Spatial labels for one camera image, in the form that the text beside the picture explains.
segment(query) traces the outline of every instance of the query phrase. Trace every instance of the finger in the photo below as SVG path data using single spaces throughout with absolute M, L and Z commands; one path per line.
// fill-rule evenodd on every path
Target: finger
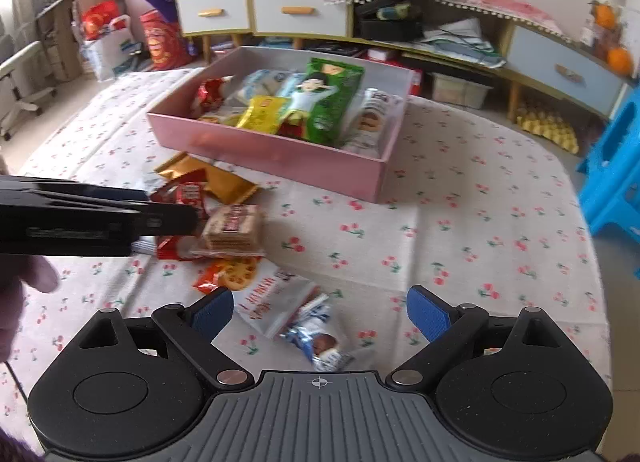
M 22 282 L 18 277 L 7 280 L 0 288 L 0 362 L 5 362 L 12 351 L 12 343 L 22 313 Z
M 40 292 L 52 292 L 58 288 L 58 273 L 42 256 L 28 256 L 20 277 Z

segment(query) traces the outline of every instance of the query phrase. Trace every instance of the drawer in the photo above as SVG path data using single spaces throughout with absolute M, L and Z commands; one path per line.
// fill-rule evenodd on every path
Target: drawer
M 284 13 L 302 8 L 305 13 Z M 255 31 L 278 34 L 347 35 L 347 7 L 323 0 L 254 0 Z
M 511 70 L 543 82 L 604 115 L 609 114 L 623 84 L 616 74 L 575 50 L 520 26 L 513 34 L 507 62 Z M 568 79 L 571 72 L 582 79 Z
M 247 0 L 178 0 L 183 34 L 250 29 Z

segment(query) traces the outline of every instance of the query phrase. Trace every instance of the floor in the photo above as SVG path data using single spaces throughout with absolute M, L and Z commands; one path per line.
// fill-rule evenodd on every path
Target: floor
M 40 117 L 25 114 L 24 125 L 1 147 L 10 171 L 17 172 L 50 134 L 109 84 L 81 77 L 62 84 L 58 96 L 43 104 Z M 470 111 L 508 124 L 502 104 L 490 103 L 487 109 Z M 582 175 L 575 172 L 578 158 L 548 140 L 534 138 L 558 156 L 578 191 L 583 182 Z M 615 461 L 632 452 L 640 453 L 640 281 L 633 275 L 640 267 L 640 245 L 617 229 L 604 229 L 594 244 L 607 298 L 613 366 L 614 415 L 604 442 L 604 456 Z

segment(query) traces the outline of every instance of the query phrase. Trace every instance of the orange fruit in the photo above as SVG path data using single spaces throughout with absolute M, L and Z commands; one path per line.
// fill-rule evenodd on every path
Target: orange fruit
M 629 76 L 633 71 L 634 62 L 629 50 L 623 47 L 612 48 L 607 53 L 607 64 L 621 76 Z

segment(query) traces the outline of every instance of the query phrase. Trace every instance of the red bag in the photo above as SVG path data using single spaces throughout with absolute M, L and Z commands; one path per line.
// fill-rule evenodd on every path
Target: red bag
M 120 15 L 118 4 L 115 0 L 108 0 L 92 6 L 82 14 L 82 26 L 84 27 L 84 38 L 87 41 L 94 41 L 100 37 L 102 27 L 108 25 L 112 19 Z

